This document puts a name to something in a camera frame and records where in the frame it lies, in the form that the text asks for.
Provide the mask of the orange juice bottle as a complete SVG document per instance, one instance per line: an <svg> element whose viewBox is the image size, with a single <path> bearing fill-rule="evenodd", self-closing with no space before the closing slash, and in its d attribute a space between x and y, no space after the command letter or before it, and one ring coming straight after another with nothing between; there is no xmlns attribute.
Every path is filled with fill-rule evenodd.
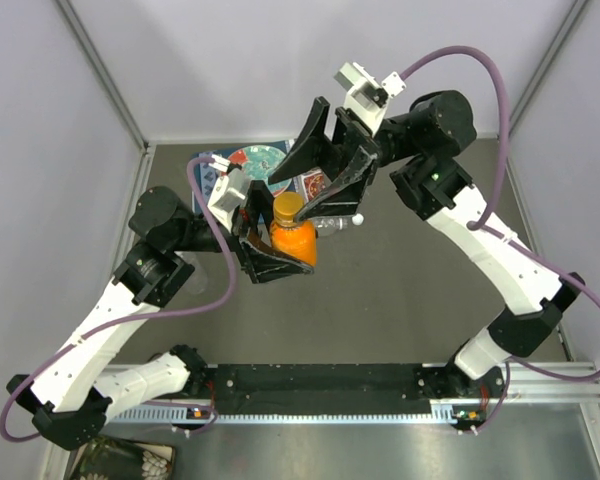
<svg viewBox="0 0 600 480"><path fill-rule="evenodd" d="M317 264L316 230L310 220L280 225L274 219L269 230L272 247L315 267Z"/></svg>

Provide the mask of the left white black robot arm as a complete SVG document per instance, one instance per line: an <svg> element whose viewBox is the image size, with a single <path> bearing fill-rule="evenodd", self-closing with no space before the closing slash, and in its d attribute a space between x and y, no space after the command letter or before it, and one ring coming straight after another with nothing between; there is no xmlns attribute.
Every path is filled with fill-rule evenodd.
<svg viewBox="0 0 600 480"><path fill-rule="evenodd" d="M166 187L140 197L129 223L138 241L94 308L53 357L8 382L9 403L30 413L39 437L74 450L129 409L204 390L206 364L186 345L144 365L106 373L144 323L171 316L169 302L196 271L191 253L221 253L230 276L244 271L254 283L313 272L316 233L311 223L296 219L301 196L273 195L262 181L230 175L221 176L210 194L198 184L192 193L194 207Z"/></svg>

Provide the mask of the orange bottle cap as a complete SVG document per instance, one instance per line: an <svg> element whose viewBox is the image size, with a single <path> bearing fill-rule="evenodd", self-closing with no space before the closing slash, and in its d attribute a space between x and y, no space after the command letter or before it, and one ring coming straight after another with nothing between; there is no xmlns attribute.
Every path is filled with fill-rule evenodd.
<svg viewBox="0 0 600 480"><path fill-rule="evenodd" d="M285 191L274 198L273 217L280 225L294 225L295 216L304 206L303 197L296 192Z"/></svg>

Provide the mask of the white bottle cap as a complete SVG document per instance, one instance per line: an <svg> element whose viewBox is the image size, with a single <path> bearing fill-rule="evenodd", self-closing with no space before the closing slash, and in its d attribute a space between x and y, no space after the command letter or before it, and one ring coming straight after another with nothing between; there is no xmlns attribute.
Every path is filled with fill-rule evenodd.
<svg viewBox="0 0 600 480"><path fill-rule="evenodd" d="M359 226L364 222L364 216L362 214L356 214L351 220L354 225Z"/></svg>

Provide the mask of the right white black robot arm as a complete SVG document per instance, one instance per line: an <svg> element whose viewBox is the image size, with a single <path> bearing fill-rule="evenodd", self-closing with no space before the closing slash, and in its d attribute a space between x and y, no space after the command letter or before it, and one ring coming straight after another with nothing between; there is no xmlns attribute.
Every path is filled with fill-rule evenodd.
<svg viewBox="0 0 600 480"><path fill-rule="evenodd" d="M515 235L492 215L484 228L469 223L486 209L484 197L456 157L476 138L466 97L446 90L424 95L409 111L381 122L376 133L350 107L336 110L332 137L324 133L330 104L314 100L306 123L268 180L278 183L314 168L330 184L299 213L302 220L349 216L378 169L402 161L390 179L403 204L454 243L495 286L503 311L465 342L447 364L447 384L467 396L484 376L511 357L529 357L575 302L578 289L530 259Z"/></svg>

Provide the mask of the clear bottle orange base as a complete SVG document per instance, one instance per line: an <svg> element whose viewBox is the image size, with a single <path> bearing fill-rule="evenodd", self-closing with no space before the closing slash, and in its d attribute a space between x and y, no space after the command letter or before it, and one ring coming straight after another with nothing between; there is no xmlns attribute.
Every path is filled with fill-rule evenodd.
<svg viewBox="0 0 600 480"><path fill-rule="evenodd" d="M319 217L312 220L318 238L324 238L347 229L353 224L350 217Z"/></svg>

